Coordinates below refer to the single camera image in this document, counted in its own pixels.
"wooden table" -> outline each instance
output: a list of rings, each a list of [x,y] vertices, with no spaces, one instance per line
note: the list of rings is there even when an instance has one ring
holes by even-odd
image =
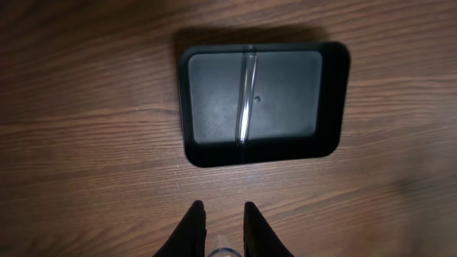
[[[196,168],[175,56],[338,40],[329,157]],[[196,199],[206,250],[253,201],[296,256],[457,256],[457,1],[0,1],[0,256],[151,256]]]

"brown wood grain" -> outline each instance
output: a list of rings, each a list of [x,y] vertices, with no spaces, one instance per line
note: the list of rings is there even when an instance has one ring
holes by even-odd
[[[457,256],[457,1],[0,1],[0,256],[151,256],[190,204],[242,251],[253,201],[295,256]],[[196,168],[188,45],[338,40],[329,157]]]

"tabletop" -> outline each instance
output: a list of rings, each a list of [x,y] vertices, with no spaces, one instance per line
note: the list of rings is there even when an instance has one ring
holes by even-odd
[[[243,250],[253,201],[295,256],[457,256],[457,1],[0,1],[0,256],[151,256],[193,201]],[[340,41],[325,158],[197,168],[176,58]]]

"wooden surface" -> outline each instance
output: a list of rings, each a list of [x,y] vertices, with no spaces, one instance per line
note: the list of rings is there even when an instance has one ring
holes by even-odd
[[[351,51],[338,149],[192,166],[175,55],[310,39]],[[253,201],[296,256],[457,256],[456,153],[457,1],[0,1],[0,256],[150,256],[196,199],[207,251]]]

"black tray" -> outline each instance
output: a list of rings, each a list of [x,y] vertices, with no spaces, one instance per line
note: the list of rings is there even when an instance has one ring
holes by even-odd
[[[329,155],[349,66],[338,42],[187,49],[177,67],[187,159],[212,167]]]

